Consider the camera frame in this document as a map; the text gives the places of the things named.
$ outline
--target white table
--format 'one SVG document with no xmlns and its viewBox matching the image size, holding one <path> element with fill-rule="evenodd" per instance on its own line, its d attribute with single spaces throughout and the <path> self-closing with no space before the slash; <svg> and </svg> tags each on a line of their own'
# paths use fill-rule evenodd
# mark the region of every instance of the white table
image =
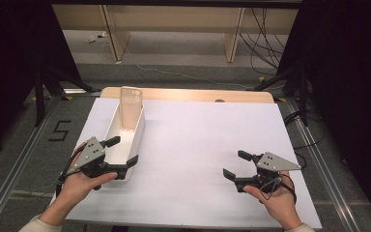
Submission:
<svg viewBox="0 0 371 232">
<path fill-rule="evenodd" d="M 118 99 L 97 99 L 76 145 L 104 139 Z M 68 220 L 135 226 L 280 228 L 265 207 L 238 193 L 222 168 L 248 177 L 239 150 L 298 163 L 275 103 L 144 100 L 146 127 L 130 179 L 91 191 Z M 300 171 L 292 171 L 301 219 L 322 228 Z"/>
</svg>

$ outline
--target metal rail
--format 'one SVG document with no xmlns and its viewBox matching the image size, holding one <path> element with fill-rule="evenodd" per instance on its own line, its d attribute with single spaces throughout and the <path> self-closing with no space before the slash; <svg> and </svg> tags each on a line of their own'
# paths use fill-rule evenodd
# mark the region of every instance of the metal rail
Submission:
<svg viewBox="0 0 371 232">
<path fill-rule="evenodd" d="M 32 131 L 31 136 L 29 137 L 28 141 L 23 147 L 22 152 L 20 153 L 19 157 L 14 163 L 14 166 L 11 169 L 8 177 L 6 178 L 4 184 L 1 186 L 0 188 L 0 214 L 2 213 L 2 210 L 5 207 L 5 204 L 8 202 L 8 199 L 11 195 L 12 190 L 17 184 L 17 181 L 19 180 L 20 175 L 22 174 L 29 158 L 33 154 L 33 151 L 39 142 L 39 139 L 41 138 L 43 130 L 48 121 L 47 119 L 49 118 L 51 112 L 56 107 L 59 101 L 60 101 L 60 97 L 51 98 L 47 106 L 46 115 L 44 116 L 41 124 L 38 127 L 35 127 L 34 130 Z"/>
<path fill-rule="evenodd" d="M 291 112 L 298 111 L 298 107 L 292 99 L 288 99 L 288 105 Z M 297 120 L 296 123 L 303 141 L 306 144 L 314 144 L 315 139 L 313 138 L 309 128 L 306 127 L 301 120 Z M 351 208 L 330 173 L 328 165 L 325 163 L 324 157 L 319 151 L 318 146 L 316 144 L 308 146 L 308 151 L 312 160 L 315 162 L 318 172 L 321 175 L 321 179 L 324 182 L 325 188 L 327 189 L 333 206 L 335 207 L 344 228 L 348 232 L 361 231 L 357 225 L 357 221 Z"/>
</svg>

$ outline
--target sleeve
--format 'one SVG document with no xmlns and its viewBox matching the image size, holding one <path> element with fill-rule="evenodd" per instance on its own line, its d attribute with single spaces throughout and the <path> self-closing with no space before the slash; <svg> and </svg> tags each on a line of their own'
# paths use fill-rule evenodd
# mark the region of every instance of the sleeve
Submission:
<svg viewBox="0 0 371 232">
<path fill-rule="evenodd" d="M 25 226 L 23 226 L 19 232 L 61 232 L 62 226 L 54 226 L 47 223 L 44 223 L 43 221 L 39 220 L 39 216 L 37 215 L 33 217 L 29 223 L 27 223 Z"/>
<path fill-rule="evenodd" d="M 303 223 L 302 225 L 298 226 L 297 228 L 286 230 L 285 232 L 313 232 L 313 230 L 309 225 Z"/>
</svg>

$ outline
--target forearm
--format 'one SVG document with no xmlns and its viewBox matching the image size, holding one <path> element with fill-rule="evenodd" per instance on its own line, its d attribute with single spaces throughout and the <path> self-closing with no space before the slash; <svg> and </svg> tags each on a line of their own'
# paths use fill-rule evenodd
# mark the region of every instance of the forearm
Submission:
<svg viewBox="0 0 371 232">
<path fill-rule="evenodd" d="M 62 225 L 66 216 L 73 209 L 76 204 L 70 202 L 70 200 L 59 196 L 52 204 L 41 214 L 39 220 L 51 224 L 51 225 Z"/>
</svg>

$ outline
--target cabinet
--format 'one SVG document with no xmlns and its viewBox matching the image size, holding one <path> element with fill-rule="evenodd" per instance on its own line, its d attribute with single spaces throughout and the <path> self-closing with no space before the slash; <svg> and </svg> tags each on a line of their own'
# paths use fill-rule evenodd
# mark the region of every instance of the cabinet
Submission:
<svg viewBox="0 0 371 232">
<path fill-rule="evenodd" d="M 296 9 L 52 5 L 64 30 L 106 31 L 115 61 L 121 61 L 131 31 L 199 32 L 222 35 L 226 61 L 233 62 L 240 33 L 258 34 L 266 11 L 267 34 L 289 35 Z"/>
</svg>

